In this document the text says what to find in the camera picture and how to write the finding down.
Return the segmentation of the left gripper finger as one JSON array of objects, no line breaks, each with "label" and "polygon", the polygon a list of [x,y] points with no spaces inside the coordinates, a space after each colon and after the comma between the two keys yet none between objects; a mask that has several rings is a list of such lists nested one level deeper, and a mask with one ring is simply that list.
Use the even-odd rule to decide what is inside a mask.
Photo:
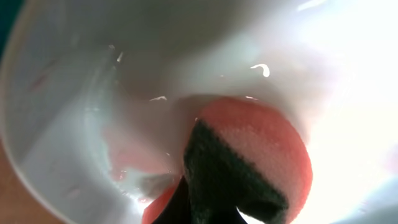
[{"label": "left gripper finger", "polygon": [[185,177],[151,203],[153,224],[191,224],[191,205]]}]

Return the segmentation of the green and red sponge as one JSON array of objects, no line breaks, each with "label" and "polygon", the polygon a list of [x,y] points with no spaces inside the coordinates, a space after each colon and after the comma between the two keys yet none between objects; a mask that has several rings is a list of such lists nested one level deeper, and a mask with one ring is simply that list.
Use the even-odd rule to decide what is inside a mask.
[{"label": "green and red sponge", "polygon": [[[183,153],[191,224],[289,224],[303,209],[312,167],[299,133],[278,110],[235,98],[206,105]],[[154,221],[151,204],[143,223]]]}]

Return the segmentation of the light blue plate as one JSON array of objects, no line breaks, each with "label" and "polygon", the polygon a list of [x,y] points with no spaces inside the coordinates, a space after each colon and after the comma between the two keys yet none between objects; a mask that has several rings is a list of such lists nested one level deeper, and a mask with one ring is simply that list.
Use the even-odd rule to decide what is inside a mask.
[{"label": "light blue plate", "polygon": [[220,98],[299,133],[291,223],[397,222],[396,1],[2,1],[1,38],[3,147],[64,223],[143,223]]}]

